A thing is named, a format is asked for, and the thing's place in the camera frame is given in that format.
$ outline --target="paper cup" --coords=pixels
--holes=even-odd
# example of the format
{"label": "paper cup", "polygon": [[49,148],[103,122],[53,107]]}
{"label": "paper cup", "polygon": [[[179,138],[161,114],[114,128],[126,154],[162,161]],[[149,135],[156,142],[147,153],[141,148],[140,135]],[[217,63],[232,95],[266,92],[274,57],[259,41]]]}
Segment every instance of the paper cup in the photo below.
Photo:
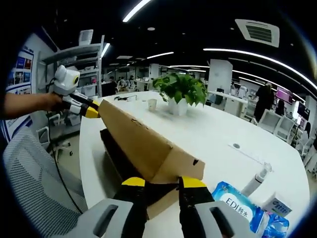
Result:
{"label": "paper cup", "polygon": [[154,112],[157,108],[158,101],[156,99],[149,99],[149,111]]}

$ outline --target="green leaves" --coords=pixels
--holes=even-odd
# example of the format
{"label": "green leaves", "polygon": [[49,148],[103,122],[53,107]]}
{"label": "green leaves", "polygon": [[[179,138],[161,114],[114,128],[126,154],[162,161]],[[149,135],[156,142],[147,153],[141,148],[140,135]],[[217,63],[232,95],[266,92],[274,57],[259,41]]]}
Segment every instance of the green leaves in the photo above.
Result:
{"label": "green leaves", "polygon": [[167,102],[164,97],[167,95],[174,98],[176,103],[179,103],[183,98],[190,105],[198,105],[198,103],[205,104],[207,97],[207,89],[204,84],[194,79],[188,74],[171,73],[162,78],[157,78],[153,81],[153,86],[160,91],[163,100]]}

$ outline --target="round table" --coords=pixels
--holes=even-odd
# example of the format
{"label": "round table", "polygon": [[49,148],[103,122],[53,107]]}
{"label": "round table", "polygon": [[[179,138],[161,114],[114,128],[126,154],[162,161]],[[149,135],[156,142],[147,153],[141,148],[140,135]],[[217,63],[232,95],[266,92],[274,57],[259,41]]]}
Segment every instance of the round table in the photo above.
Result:
{"label": "round table", "polygon": [[[114,96],[103,98],[134,116],[187,153],[204,161],[203,182],[210,192],[225,181],[241,190],[262,168],[263,162],[272,165],[273,172],[250,196],[261,205],[274,192],[286,199],[292,212],[287,215],[289,232],[304,215],[310,193],[308,179],[297,150],[269,132],[221,110],[203,106],[190,107],[185,116],[167,112],[157,92],[129,93],[136,101],[114,101]],[[147,100],[158,100],[156,112],[148,110]],[[105,129],[101,119],[82,118],[80,129],[80,172],[88,208],[112,197],[119,181],[105,156],[100,130]],[[179,224],[179,206],[175,203],[146,223],[144,237],[183,237]]]}

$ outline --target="ceiling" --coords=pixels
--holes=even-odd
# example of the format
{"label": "ceiling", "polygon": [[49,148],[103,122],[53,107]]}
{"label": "ceiling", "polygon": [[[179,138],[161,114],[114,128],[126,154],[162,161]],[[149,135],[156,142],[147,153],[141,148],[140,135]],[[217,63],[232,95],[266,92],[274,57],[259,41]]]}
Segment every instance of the ceiling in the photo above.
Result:
{"label": "ceiling", "polygon": [[[256,53],[292,67],[316,84],[316,55],[312,46],[317,43],[317,37],[309,28],[314,14],[309,5],[295,5],[288,1],[152,0],[129,22],[122,22],[139,2],[57,3],[48,12],[44,28],[60,49],[76,46],[80,30],[93,29],[93,43],[100,42],[101,35],[105,35],[105,42],[111,47],[103,58],[103,67],[111,63],[123,66],[129,61],[135,61],[133,66],[148,66],[150,63],[207,66],[210,59],[223,59],[229,60],[236,71],[265,78],[300,95],[317,95],[314,86],[301,76],[267,59],[233,52],[203,51],[204,48],[220,48]],[[235,19],[277,26],[279,47],[245,40]],[[174,54],[136,59],[166,52]],[[117,59],[118,56],[133,58]],[[234,78],[239,76],[254,79],[233,73]]]}

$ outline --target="human hand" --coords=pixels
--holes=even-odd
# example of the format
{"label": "human hand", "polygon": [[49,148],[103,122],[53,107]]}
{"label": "human hand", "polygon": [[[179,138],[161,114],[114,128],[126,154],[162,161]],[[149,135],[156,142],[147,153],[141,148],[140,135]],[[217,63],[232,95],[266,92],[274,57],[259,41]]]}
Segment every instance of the human hand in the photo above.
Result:
{"label": "human hand", "polygon": [[43,94],[43,110],[47,112],[58,111],[62,107],[62,98],[55,93]]}

